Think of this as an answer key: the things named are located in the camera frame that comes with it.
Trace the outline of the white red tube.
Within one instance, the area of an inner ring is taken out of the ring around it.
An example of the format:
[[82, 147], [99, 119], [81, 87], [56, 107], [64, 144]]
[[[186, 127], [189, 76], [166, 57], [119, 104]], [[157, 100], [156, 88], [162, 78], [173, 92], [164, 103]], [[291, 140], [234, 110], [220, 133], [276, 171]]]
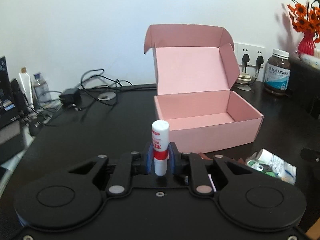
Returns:
[[169, 123], [156, 120], [152, 123], [152, 145], [155, 174], [162, 177], [167, 172]]

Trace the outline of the white sachet packet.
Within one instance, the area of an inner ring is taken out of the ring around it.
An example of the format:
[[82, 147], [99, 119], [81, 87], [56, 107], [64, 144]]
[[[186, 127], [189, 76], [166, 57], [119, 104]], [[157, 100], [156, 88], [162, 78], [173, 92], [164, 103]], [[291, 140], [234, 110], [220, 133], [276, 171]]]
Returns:
[[278, 179], [295, 185], [297, 168], [275, 154], [273, 154], [273, 170], [278, 174]]

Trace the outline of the black small object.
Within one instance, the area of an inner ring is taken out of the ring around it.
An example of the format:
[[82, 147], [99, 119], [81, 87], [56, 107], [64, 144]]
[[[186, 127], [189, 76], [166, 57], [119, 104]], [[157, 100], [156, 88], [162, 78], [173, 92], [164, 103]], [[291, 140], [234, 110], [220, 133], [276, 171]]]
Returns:
[[300, 152], [300, 156], [303, 160], [312, 163], [319, 163], [320, 160], [320, 152], [310, 148], [302, 149]]

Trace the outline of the green items plastic bag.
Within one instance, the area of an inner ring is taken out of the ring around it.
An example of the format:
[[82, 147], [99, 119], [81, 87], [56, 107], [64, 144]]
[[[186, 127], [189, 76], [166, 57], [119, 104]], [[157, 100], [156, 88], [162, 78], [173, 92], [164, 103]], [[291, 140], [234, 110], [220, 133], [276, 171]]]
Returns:
[[261, 150], [255, 152], [253, 155], [248, 157], [245, 161], [246, 166], [259, 171], [263, 174], [269, 175], [273, 178], [279, 178], [278, 174], [273, 170], [273, 154], [267, 153]]

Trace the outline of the round desk grommet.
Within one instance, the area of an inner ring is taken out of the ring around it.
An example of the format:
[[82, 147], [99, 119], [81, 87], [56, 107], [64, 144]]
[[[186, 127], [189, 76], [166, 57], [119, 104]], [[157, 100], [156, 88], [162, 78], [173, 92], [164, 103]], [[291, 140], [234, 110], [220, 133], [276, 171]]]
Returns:
[[115, 92], [103, 92], [98, 95], [98, 100], [100, 101], [110, 101], [116, 98]]

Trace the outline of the black power adapter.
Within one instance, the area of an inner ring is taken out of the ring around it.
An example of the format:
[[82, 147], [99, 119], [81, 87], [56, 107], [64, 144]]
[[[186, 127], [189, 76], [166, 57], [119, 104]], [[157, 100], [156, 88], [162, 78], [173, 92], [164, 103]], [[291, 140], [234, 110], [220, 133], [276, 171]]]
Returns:
[[63, 105], [75, 104], [80, 99], [80, 89], [78, 88], [66, 89], [59, 95], [59, 99]]

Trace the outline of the pink cardboard box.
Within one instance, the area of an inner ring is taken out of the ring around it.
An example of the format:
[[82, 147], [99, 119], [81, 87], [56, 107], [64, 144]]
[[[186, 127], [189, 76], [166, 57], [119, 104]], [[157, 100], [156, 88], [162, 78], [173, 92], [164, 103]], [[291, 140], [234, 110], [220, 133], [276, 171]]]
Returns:
[[208, 153], [255, 141], [263, 115], [232, 90], [240, 69], [223, 27], [154, 24], [144, 49], [153, 52], [157, 117], [170, 125], [180, 152]]

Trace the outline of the black computer mouse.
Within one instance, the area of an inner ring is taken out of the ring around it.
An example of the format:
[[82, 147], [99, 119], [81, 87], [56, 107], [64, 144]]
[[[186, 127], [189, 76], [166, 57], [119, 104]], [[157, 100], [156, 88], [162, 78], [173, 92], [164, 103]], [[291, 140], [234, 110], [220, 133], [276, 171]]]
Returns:
[[32, 137], [36, 137], [39, 132], [41, 131], [41, 129], [43, 128], [43, 124], [39, 123], [39, 122], [31, 122], [28, 126], [29, 128], [29, 134]]

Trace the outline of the beige tape roll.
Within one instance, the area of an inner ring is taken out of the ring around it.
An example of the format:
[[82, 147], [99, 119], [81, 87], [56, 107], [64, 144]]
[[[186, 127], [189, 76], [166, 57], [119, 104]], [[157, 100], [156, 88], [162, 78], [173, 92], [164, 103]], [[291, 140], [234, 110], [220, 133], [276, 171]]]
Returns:
[[250, 83], [252, 81], [252, 76], [248, 73], [240, 73], [240, 75], [238, 76], [236, 83], [239, 84], [246, 84], [246, 83]]

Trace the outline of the clear small bottle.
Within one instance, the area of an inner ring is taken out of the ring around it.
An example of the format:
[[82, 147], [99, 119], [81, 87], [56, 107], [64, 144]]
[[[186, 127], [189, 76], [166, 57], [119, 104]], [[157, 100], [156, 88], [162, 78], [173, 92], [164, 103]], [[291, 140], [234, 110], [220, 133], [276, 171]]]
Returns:
[[49, 87], [41, 73], [34, 74], [33, 88], [38, 102], [49, 102], [52, 98], [49, 92]]

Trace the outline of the black laptop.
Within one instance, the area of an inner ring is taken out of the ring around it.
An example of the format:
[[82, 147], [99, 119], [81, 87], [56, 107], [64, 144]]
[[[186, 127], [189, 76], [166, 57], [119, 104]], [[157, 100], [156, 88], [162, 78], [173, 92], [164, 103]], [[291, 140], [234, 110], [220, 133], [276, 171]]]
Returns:
[[25, 137], [9, 81], [5, 56], [1, 56], [1, 164], [25, 149]]

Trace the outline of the brown supplement bottle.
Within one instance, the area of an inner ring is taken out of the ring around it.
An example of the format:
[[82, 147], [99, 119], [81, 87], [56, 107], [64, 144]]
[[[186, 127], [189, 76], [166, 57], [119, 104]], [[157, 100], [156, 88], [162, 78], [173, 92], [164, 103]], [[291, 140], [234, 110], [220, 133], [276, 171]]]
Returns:
[[270, 93], [284, 95], [289, 83], [291, 66], [289, 53], [273, 49], [272, 56], [266, 63], [264, 88]]

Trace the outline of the black appliance box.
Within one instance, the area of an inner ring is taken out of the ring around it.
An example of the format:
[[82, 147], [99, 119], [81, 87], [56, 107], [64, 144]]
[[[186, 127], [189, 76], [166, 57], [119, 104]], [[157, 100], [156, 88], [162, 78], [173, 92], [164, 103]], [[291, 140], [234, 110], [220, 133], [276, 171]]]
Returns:
[[319, 69], [313, 68], [296, 57], [289, 58], [291, 73], [287, 94], [319, 120]]

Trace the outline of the white squeeze tube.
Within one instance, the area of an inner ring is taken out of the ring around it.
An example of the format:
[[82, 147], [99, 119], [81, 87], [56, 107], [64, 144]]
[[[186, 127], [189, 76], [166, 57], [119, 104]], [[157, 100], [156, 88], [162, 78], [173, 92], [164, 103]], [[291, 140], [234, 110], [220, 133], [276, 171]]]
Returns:
[[21, 72], [19, 73], [21, 90], [23, 90], [26, 101], [29, 106], [33, 106], [33, 92], [32, 92], [32, 84], [31, 77], [27, 73], [27, 69], [25, 67], [21, 68]]

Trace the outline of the white wall socket strip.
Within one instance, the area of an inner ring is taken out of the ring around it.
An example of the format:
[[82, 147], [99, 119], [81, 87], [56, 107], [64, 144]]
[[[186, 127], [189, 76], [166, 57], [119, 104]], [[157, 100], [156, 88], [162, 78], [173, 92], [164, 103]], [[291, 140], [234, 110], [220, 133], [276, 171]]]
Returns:
[[255, 67], [257, 58], [259, 56], [263, 57], [264, 63], [267, 60], [267, 57], [265, 55], [265, 47], [262, 47], [262, 46], [251, 45], [246, 43], [235, 43], [234, 52], [236, 55], [238, 65], [242, 70], [244, 70], [244, 65], [242, 61], [242, 58], [244, 57], [244, 55], [248, 55], [249, 57], [249, 62], [247, 63], [247, 69], [249, 67], [253, 67], [253, 68]]

